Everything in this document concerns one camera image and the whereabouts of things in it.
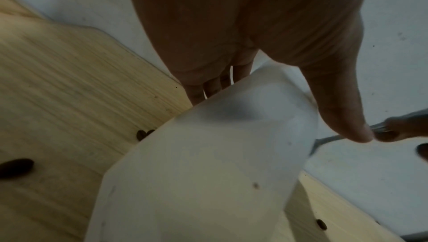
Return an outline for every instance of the wooden cutting board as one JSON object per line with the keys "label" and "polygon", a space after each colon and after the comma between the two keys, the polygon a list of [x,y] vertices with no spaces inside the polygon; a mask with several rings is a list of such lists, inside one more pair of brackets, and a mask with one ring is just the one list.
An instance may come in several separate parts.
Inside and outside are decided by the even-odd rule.
{"label": "wooden cutting board", "polygon": [[[137,130],[190,103],[178,83],[98,30],[0,18],[0,162],[36,162],[27,176],[0,180],[0,241],[82,241],[104,172]],[[272,241],[402,240],[302,172]]]}

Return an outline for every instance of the roasted coffee bean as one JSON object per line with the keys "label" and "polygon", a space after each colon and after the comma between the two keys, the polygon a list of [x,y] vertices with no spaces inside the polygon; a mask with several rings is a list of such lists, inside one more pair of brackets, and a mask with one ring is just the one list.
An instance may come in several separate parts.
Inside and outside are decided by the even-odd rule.
{"label": "roasted coffee bean", "polygon": [[137,131],[137,140],[142,141],[145,137],[147,137],[147,133],[144,130]]}
{"label": "roasted coffee bean", "polygon": [[28,173],[34,166],[34,161],[28,158],[11,160],[0,164],[0,179],[12,178]]}

